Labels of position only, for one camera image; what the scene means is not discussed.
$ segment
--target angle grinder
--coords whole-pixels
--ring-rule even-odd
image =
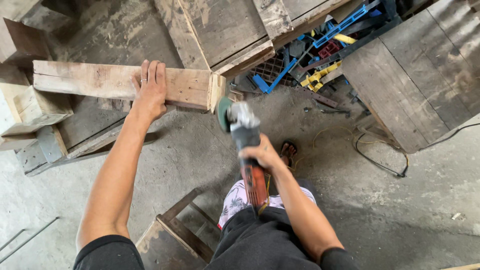
[[[232,135],[237,152],[244,147],[260,145],[260,120],[245,101],[233,102],[222,97],[217,103],[216,111],[220,127]],[[252,205],[255,216],[258,216],[268,197],[264,169],[255,159],[240,159],[240,172],[247,200]]]

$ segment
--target hand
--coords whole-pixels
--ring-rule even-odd
[[[239,158],[256,159],[260,166],[267,170],[287,168],[283,160],[273,148],[267,135],[260,133],[260,145],[256,147],[245,147],[239,152]]]
[[[137,96],[133,101],[131,112],[137,113],[140,119],[152,123],[167,112],[165,96],[167,85],[165,83],[165,64],[160,61],[142,63],[140,87],[137,79],[130,76],[133,87],[137,90]]]

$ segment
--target yellow plastic part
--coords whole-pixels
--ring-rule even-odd
[[[354,38],[351,38],[351,37],[348,37],[348,36],[342,35],[342,34],[336,34],[333,38],[336,39],[336,40],[340,40],[342,42],[345,42],[347,44],[353,44],[357,41]]]
[[[332,72],[334,69],[336,69],[337,67],[340,66],[340,64],[342,63],[342,61],[338,61],[332,65],[330,65],[329,67],[327,68],[324,68],[320,71],[316,71],[312,76],[308,76],[306,75],[306,78],[305,80],[301,81],[300,82],[300,85],[305,87],[307,86],[308,89],[310,89],[311,91],[313,92],[317,92],[322,86],[324,86],[322,83],[320,83],[320,78],[322,78],[323,76],[329,74],[330,72]],[[318,83],[315,85],[315,87],[313,87],[311,85],[312,82],[314,81],[317,81]]]

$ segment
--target black cable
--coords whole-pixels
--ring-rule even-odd
[[[408,161],[408,156],[407,156],[406,153],[403,153],[403,154],[405,155],[405,158],[407,159],[407,165],[406,165],[405,168],[403,169],[402,173],[398,173],[398,172],[396,172],[396,171],[394,171],[394,170],[392,170],[392,169],[390,169],[390,168],[388,168],[388,167],[385,167],[384,165],[382,165],[382,164],[380,164],[380,163],[372,160],[371,158],[365,156],[362,152],[360,152],[360,150],[359,150],[359,148],[358,148],[358,144],[359,144],[360,139],[361,139],[364,135],[365,135],[365,133],[363,133],[363,134],[357,139],[357,142],[355,143],[355,150],[356,150],[359,154],[361,154],[364,158],[368,159],[370,162],[372,162],[372,163],[374,163],[374,164],[376,164],[376,165],[378,165],[378,166],[380,166],[380,167],[383,167],[384,169],[387,169],[387,170],[395,173],[398,177],[406,177],[406,176],[407,176],[407,170],[408,170],[408,163],[409,163],[409,161]]]
[[[480,123],[471,124],[471,125],[466,125],[466,126],[464,126],[464,127],[462,127],[462,128],[459,128],[459,129],[457,129],[451,136],[449,136],[447,139],[443,139],[443,140],[441,140],[441,141],[438,141],[438,142],[436,142],[436,143],[433,143],[433,144],[431,144],[431,145],[429,145],[429,146],[427,146],[427,147],[425,147],[425,148],[420,149],[419,151],[423,151],[423,150],[425,150],[425,149],[427,149],[427,148],[430,148],[430,147],[432,147],[432,146],[434,146],[434,145],[437,145],[437,144],[439,144],[439,143],[442,143],[442,142],[444,142],[444,141],[452,138],[453,136],[455,136],[458,132],[460,132],[460,130],[462,130],[462,129],[464,129],[464,128],[467,128],[467,127],[475,126],[475,125],[480,125]]]

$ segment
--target wooden stool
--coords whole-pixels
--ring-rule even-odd
[[[136,247],[146,270],[159,269],[203,269],[210,262],[213,250],[183,225],[176,216],[190,205],[207,222],[216,222],[200,209],[193,200],[201,194],[197,188],[183,197],[163,215],[157,215]]]

